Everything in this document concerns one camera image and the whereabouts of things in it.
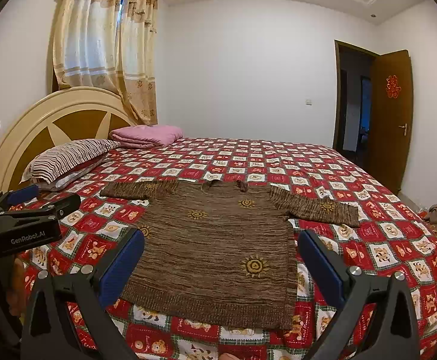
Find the beige patterned curtain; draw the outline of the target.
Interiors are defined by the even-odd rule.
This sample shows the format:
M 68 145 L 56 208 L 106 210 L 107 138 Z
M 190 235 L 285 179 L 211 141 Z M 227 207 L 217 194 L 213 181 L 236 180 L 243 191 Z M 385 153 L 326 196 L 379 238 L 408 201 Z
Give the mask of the beige patterned curtain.
M 53 35 L 59 88 L 108 90 L 140 125 L 158 121 L 158 0 L 62 0 Z

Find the brown knitted sweater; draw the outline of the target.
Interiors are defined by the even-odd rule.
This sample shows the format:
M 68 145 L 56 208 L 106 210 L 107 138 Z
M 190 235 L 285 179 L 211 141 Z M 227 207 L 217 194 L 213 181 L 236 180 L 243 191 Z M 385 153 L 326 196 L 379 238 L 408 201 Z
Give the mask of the brown knitted sweater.
M 122 297 L 149 311 L 229 328 L 291 328 L 293 219 L 358 226 L 353 205 L 242 181 L 113 182 L 102 194 L 149 202 L 136 222 L 144 252 Z

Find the folded pink blanket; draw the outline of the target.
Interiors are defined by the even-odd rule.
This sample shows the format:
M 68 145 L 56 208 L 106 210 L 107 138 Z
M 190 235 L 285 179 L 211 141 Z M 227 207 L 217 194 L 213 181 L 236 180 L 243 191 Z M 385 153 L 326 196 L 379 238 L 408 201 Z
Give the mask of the folded pink blanket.
M 122 146 L 141 150 L 165 147 L 182 137 L 180 127 L 159 124 L 121 127 L 110 133 L 110 139 Z

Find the dark door frame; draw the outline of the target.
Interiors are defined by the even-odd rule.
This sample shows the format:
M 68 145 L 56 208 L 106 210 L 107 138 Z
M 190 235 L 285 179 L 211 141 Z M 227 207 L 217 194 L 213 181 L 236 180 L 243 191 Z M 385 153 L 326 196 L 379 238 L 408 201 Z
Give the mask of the dark door frame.
M 377 53 L 334 41 L 336 55 L 336 118 L 333 149 L 355 164 L 367 152 L 372 109 L 372 65 Z

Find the red paper door decoration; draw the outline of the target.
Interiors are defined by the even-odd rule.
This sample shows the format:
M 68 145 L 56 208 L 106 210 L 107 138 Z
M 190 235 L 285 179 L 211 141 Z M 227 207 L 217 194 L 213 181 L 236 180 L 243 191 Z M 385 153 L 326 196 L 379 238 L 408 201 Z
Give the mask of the red paper door decoration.
M 398 84 L 398 77 L 396 75 L 389 75 L 386 78 L 385 89 L 388 98 L 398 99 L 402 87 Z

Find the red checkered bear bedspread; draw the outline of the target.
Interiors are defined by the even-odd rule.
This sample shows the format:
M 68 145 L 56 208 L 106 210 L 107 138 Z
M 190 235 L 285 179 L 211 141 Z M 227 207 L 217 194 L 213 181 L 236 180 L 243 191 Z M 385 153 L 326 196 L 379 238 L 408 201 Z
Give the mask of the red checkered bear bedspread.
M 295 232 L 310 229 L 346 264 L 369 275 L 402 272 L 411 290 L 422 359 L 437 355 L 437 236 L 396 195 L 335 150 L 322 145 L 227 139 L 179 139 L 165 148 L 110 151 L 104 162 L 66 188 L 80 209 L 61 222 L 62 239 L 22 254 L 25 290 L 39 272 L 77 272 L 97 263 L 127 228 L 137 225 L 148 243 L 158 232 L 144 221 L 148 202 L 101 195 L 110 182 L 183 180 L 202 191 L 220 186 L 283 189 L 306 203 Z M 151 311 L 122 299 L 108 309 L 140 359 L 303 359 L 335 310 L 304 263 L 297 264 L 297 294 L 288 330 L 227 328 Z

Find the brown wooden door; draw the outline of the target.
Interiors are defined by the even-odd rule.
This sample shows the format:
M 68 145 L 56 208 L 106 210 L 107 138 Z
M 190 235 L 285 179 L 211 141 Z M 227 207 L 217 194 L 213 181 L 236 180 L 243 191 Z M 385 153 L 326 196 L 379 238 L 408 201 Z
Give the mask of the brown wooden door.
M 402 91 L 398 99 L 388 98 L 386 78 L 398 77 Z M 411 144 L 414 90 L 411 58 L 406 49 L 379 55 L 372 65 L 372 109 L 367 140 L 367 173 L 397 194 Z M 404 136 L 399 125 L 407 124 Z

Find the cream and brown headboard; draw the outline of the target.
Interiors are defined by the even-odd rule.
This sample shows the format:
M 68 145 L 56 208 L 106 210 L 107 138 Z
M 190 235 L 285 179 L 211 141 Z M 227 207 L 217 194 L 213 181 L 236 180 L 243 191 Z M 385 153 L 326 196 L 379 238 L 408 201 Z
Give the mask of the cream and brown headboard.
M 135 124 L 121 97 L 105 89 L 74 87 L 49 94 L 0 138 L 0 191 L 15 189 L 28 163 L 49 148 L 105 139 L 112 130 Z

